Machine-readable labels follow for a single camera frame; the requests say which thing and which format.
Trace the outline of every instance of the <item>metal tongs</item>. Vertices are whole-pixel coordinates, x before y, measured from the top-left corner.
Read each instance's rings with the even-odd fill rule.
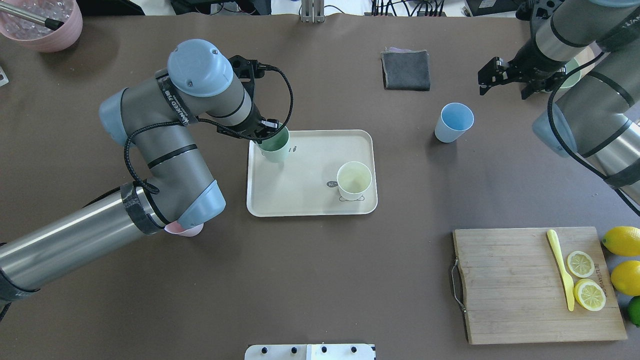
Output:
[[[53,31],[56,31],[57,29],[60,29],[60,27],[65,24],[63,21],[50,19],[48,17],[43,17],[43,16],[40,16],[38,14],[35,14],[35,13],[32,13],[32,12],[28,12],[27,10],[25,10],[23,8],[19,8],[19,7],[14,6],[14,5],[7,4],[4,1],[0,1],[0,12],[5,12],[5,13],[8,13],[8,14],[11,14],[11,15],[19,17],[21,19],[30,21],[30,22],[32,22],[34,24],[38,24],[40,26],[44,26],[47,29],[51,29]]]

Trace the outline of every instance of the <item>ice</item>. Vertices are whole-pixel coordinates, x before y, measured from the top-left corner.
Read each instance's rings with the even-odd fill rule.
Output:
[[[22,5],[27,11],[54,20],[67,21],[74,8],[70,0],[42,0],[24,3]],[[20,19],[7,13],[0,13],[0,18],[6,30],[11,36],[21,40],[33,40],[50,34],[52,31],[44,26],[33,24],[30,21]]]

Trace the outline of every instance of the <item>yellow knife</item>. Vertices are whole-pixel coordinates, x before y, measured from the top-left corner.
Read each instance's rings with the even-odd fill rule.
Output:
[[[551,250],[556,258],[558,269],[560,269],[560,276],[562,277],[562,284],[564,286],[564,294],[566,295],[566,306],[569,311],[573,311],[575,305],[575,299],[573,297],[573,278],[564,268],[564,259],[562,257],[562,250],[560,249],[560,240],[558,240],[558,234],[555,230],[551,229],[547,231],[547,238],[549,244],[551,244]]]

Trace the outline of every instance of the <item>robotic arm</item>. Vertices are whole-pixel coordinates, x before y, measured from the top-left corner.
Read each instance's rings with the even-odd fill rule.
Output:
[[[590,163],[628,204],[622,192],[640,204],[640,129],[623,115],[640,99],[639,5],[640,0],[566,0],[513,60],[496,57],[478,72],[481,95],[495,85],[521,82],[526,99],[558,87],[564,64],[593,41],[611,52],[552,105],[552,116],[568,150]],[[533,129],[551,149],[569,155],[547,112]]]
[[[189,229],[220,214],[225,199],[187,126],[207,113],[214,120],[202,121],[225,135],[261,142],[277,134],[278,121],[263,118],[252,99],[253,79],[265,70],[279,71],[187,40],[169,55],[167,69],[104,101],[102,125],[125,146],[126,160],[135,144],[152,177],[142,181],[132,172],[136,181],[115,193],[0,247],[0,306],[171,222]]]

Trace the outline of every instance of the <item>gray cloth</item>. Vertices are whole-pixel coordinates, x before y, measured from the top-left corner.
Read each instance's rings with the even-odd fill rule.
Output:
[[[382,52],[382,69],[386,89],[429,91],[429,54],[392,48]]]

